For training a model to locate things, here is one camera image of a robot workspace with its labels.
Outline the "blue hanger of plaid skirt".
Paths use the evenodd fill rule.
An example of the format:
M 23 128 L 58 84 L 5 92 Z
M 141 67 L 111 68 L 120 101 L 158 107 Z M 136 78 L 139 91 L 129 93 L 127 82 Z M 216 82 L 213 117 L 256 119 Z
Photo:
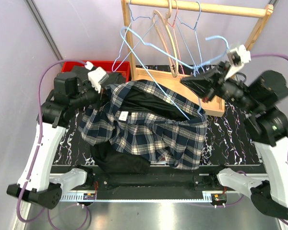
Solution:
M 139 41 L 145 45 L 145 46 L 151 46 L 152 48 L 156 49 L 157 51 L 160 51 L 162 54 L 174 58 L 172 55 L 167 54 L 164 50 L 160 49 L 159 47 L 151 44 L 151 43 L 146 43 L 143 38 L 141 36 L 139 36 L 134 30 L 131 29 L 131 33 L 136 36 Z M 176 46 L 176 50 L 177 50 L 177 56 L 178 58 L 176 59 L 178 61 L 179 67 L 183 68 L 183 67 L 187 67 L 188 69 L 193 71 L 193 76 L 197 76 L 199 73 L 199 69 L 203 69 L 204 66 L 206 65 L 210 65 L 213 62 L 215 62 L 216 60 L 218 60 L 219 58 L 223 57 L 226 53 L 223 53 L 221 55 L 218 55 L 206 62 L 201 62 L 201 64 L 196 65 L 194 64 L 193 66 L 190 66 L 184 62 L 182 62 L 179 58 L 180 58 L 180 52 L 179 49 L 177 47 L 177 39 L 176 39 L 176 35 L 172 34 L 172 37 L 174 39 L 174 44 Z M 133 75 L 132 76 L 132 80 L 152 80 L 154 81 L 156 84 L 161 84 L 171 90 L 173 90 L 174 92 L 179 93 L 180 95 L 186 97 L 187 99 L 189 99 L 192 102 L 197 102 L 199 105 L 200 109 L 204 109 L 206 111 L 206 113 L 208 115 L 211 116 L 217 116 L 217 117 L 221 117 L 224 112 L 225 112 L 225 101 L 219 97 L 217 97 L 216 99 L 213 99 L 212 102 L 209 102 L 207 105 L 202 106 L 201 100 L 200 98 L 198 98 L 197 96 L 192 96 L 191 95 L 191 90 L 187 89 L 187 87 L 179 84 L 179 80 L 183 77 L 186 77 L 185 74 L 180 75 L 180 73 L 178 73 L 178 76 L 176 78 L 173 78 L 171 75 L 171 72 L 164 72 L 164 71 L 159 71 L 159 70 L 151 70 L 151 69 L 147 69 L 145 67 L 145 65 L 142 63 L 142 61 L 138 58 L 138 56 L 136 55 L 135 58 L 135 63 L 136 63 L 136 73 L 137 75 Z

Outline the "black skirt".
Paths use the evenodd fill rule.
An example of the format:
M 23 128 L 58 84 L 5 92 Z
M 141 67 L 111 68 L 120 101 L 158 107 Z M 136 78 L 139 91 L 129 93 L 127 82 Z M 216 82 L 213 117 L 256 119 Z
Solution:
M 103 171 L 147 173 L 161 160 L 178 169 L 196 167 L 198 117 L 166 102 L 151 83 L 112 86 L 108 95 L 110 101 L 92 112 L 83 131 Z

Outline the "plaid skirt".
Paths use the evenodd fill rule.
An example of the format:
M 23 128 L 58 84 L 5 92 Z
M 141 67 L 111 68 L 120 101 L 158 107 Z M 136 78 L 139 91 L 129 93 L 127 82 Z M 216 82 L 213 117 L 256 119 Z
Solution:
M 120 153 L 195 170 L 207 117 L 197 104 L 171 89 L 138 80 L 107 85 L 101 105 L 86 108 L 79 131 L 92 146 L 109 142 Z

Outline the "light blue wire hanger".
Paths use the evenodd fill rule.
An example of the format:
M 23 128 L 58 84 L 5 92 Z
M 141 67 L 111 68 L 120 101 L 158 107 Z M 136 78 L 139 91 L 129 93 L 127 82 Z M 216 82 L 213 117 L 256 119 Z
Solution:
M 135 45 L 133 44 L 133 34 L 131 33 L 132 22 L 135 22 L 138 19 L 151 20 L 152 16 L 141 16 L 140 15 L 140 16 L 134 18 L 133 14 L 132 14 L 132 10 L 130 8 L 130 5 L 131 5 L 131 0 L 121 0 L 121 8 L 122 8 L 123 22 L 124 22 L 124 27 L 122 27 L 122 30 L 125 32 L 125 34 L 122 38 L 122 44 L 121 44 L 121 47 L 119 50 L 119 54 L 112 64 L 111 71 L 112 72 L 117 71 L 123 62 L 129 60 L 130 71 L 131 71 L 131 75 L 133 76 L 133 75 L 137 75 L 137 73 L 136 73 L 136 63 L 135 63 L 136 54 L 134 52 Z M 123 58 L 121 63 L 116 66 L 116 63 L 121 58 L 122 48 L 124 45 L 127 47 L 128 53 L 125 56 L 125 58 Z

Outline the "wooden hanger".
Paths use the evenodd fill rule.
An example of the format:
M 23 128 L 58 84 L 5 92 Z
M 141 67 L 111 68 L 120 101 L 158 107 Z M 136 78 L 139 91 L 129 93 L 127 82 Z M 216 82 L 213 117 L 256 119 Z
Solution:
M 174 39 L 172 37 L 172 33 L 168 27 L 168 20 L 172 15 L 172 1 L 168 0 L 168 11 L 166 12 L 165 16 L 163 17 L 161 12 L 158 10 L 153 10 L 153 23 L 155 31 L 163 45 L 164 51 L 170 55 L 170 52 L 173 52 L 174 58 L 168 57 L 168 61 L 171 67 L 171 75 L 173 78 L 176 78 L 179 73 L 179 64 L 176 60 L 177 50 L 174 44 Z

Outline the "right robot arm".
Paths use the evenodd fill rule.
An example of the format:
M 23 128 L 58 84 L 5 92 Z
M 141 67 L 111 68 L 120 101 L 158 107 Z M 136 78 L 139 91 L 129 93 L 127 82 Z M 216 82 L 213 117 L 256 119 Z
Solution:
M 281 73 L 267 70 L 246 85 L 227 78 L 228 72 L 229 63 L 220 62 L 213 69 L 196 77 L 184 77 L 180 82 L 203 102 L 220 97 L 247 113 L 243 123 L 262 157 L 268 179 L 253 179 L 220 166 L 210 174 L 208 184 L 214 190 L 231 188 L 248 197 L 262 214 L 288 220 L 288 119 L 276 106 L 288 96 L 286 80 Z

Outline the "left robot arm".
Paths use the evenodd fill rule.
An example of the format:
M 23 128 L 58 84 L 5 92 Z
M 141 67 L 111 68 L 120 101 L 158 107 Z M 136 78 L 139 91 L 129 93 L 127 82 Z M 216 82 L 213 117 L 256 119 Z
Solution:
M 41 106 L 37 118 L 36 138 L 26 167 L 18 182 L 7 188 L 7 194 L 43 208 L 53 209 L 61 197 L 80 186 L 94 185 L 93 170 L 75 166 L 57 178 L 50 178 L 54 156 L 76 110 L 101 101 L 101 89 L 108 79 L 102 69 L 90 71 L 81 81 L 74 72 L 59 73 L 54 89 Z

